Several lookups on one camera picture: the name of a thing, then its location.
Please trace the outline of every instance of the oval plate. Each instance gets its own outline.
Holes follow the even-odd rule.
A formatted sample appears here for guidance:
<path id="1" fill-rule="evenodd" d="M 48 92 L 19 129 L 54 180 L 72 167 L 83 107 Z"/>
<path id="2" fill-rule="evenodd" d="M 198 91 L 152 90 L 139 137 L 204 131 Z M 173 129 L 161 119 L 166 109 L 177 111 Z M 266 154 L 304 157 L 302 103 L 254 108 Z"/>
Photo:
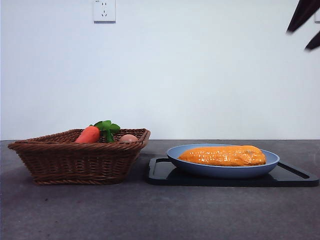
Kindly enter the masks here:
<path id="1" fill-rule="evenodd" d="M 274 169 L 280 158 L 278 155 L 262 150 L 266 157 L 266 164 L 255 166 L 215 166 L 183 161 L 178 157 L 186 150 L 199 147 L 234 146 L 229 144 L 188 144 L 170 148 L 166 154 L 171 162 L 178 168 L 195 175 L 223 179 L 248 179 L 269 173 Z"/>

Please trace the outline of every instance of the dark table surface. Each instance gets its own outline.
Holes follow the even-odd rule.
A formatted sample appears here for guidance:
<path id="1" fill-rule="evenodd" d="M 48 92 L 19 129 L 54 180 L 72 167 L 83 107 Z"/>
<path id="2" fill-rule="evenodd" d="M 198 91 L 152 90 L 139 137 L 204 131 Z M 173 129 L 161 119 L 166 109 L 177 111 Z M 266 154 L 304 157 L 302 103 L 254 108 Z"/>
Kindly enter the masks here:
<path id="1" fill-rule="evenodd" d="M 151 158 L 192 143 L 254 145 L 320 176 L 320 140 L 150 140 L 115 185 L 35 185 L 1 141 L 2 240 L 320 239 L 320 186 L 150 185 Z"/>

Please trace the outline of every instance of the orange carrot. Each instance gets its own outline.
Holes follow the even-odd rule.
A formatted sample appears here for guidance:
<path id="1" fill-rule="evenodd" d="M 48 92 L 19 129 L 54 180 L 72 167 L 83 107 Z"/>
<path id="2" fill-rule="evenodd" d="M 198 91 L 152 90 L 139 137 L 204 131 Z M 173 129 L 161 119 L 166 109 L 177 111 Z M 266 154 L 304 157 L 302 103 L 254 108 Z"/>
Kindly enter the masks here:
<path id="1" fill-rule="evenodd" d="M 86 127 L 80 134 L 80 136 L 75 140 L 78 144 L 93 144 L 97 142 L 100 138 L 100 130 L 96 126 Z"/>

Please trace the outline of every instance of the wall socket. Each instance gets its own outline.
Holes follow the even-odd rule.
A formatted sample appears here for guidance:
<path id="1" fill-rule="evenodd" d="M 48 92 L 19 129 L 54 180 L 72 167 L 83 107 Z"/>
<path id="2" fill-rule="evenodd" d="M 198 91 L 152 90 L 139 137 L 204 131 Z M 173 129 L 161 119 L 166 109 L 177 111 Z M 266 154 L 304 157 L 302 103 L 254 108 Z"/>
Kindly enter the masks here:
<path id="1" fill-rule="evenodd" d="M 314 22 L 320 24 L 320 10 L 316 11 L 314 14 Z"/>
<path id="2" fill-rule="evenodd" d="M 115 23 L 116 0 L 93 0 L 93 20 L 95 23 Z"/>

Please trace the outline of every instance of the egg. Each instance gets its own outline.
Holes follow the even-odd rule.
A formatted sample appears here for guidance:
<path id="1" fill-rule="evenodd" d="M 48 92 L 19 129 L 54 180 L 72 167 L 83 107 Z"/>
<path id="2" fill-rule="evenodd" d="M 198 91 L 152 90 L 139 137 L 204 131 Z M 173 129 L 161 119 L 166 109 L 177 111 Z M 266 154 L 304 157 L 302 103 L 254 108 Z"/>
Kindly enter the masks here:
<path id="1" fill-rule="evenodd" d="M 119 143 L 132 143 L 132 142 L 136 142 L 138 141 L 139 139 L 136 137 L 136 136 L 133 136 L 131 134 L 126 134 L 126 135 L 123 135 L 120 140 L 119 140 Z"/>

